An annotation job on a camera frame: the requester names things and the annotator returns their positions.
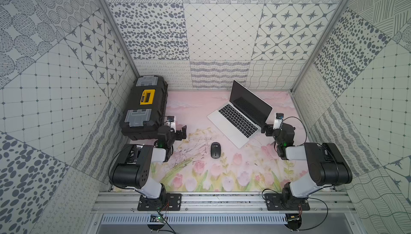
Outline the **silver laptop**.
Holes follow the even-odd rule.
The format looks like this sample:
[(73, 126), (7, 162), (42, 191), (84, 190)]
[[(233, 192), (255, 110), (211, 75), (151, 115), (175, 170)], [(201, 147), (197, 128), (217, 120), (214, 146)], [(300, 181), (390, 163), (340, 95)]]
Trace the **silver laptop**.
[(208, 115), (208, 119), (237, 148), (242, 148), (261, 131), (273, 107), (233, 81), (229, 102)]

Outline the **black wireless mouse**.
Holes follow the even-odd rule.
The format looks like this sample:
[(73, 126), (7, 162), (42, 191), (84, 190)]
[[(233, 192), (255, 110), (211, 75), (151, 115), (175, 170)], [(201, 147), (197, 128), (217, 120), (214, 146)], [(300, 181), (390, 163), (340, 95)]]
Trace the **black wireless mouse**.
[(213, 159), (219, 159), (221, 157), (221, 145), (218, 142), (213, 142), (210, 147), (210, 155)]

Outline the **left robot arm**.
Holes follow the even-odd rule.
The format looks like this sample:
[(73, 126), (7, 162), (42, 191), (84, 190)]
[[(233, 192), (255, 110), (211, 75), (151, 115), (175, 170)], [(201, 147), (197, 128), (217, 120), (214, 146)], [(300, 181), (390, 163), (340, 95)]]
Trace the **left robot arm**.
[(168, 162), (173, 155), (173, 144), (187, 138), (187, 127), (175, 130), (170, 126), (158, 129), (154, 145), (126, 144), (115, 156), (108, 169), (111, 185), (120, 189), (131, 189), (142, 195), (142, 201), (156, 208), (167, 204), (165, 186), (150, 176), (153, 162)]

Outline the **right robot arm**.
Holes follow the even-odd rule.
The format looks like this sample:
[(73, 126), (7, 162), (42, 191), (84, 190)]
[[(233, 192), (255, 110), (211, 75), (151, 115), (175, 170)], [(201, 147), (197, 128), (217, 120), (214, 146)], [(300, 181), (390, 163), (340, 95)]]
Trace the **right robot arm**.
[(309, 143), (294, 145), (295, 127), (278, 123), (265, 125), (262, 133), (272, 136), (278, 156), (285, 161), (305, 161), (308, 173), (297, 181), (284, 185), (279, 201), (290, 208), (301, 203), (310, 194), (323, 188), (349, 184), (353, 173), (334, 143)]

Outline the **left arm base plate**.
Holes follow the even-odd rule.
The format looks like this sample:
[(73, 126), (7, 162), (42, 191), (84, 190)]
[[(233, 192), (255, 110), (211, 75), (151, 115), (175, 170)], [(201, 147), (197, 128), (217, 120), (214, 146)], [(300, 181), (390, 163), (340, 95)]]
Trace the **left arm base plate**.
[(181, 193), (165, 193), (161, 194), (157, 199), (148, 199), (145, 197), (140, 197), (138, 211), (180, 211), (182, 201)]

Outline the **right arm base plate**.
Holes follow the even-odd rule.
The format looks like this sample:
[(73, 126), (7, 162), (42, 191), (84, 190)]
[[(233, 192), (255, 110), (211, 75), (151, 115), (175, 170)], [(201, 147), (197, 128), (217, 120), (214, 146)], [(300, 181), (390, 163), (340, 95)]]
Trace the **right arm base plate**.
[(266, 193), (263, 195), (268, 211), (309, 211), (310, 206), (307, 199), (284, 197), (278, 193)]

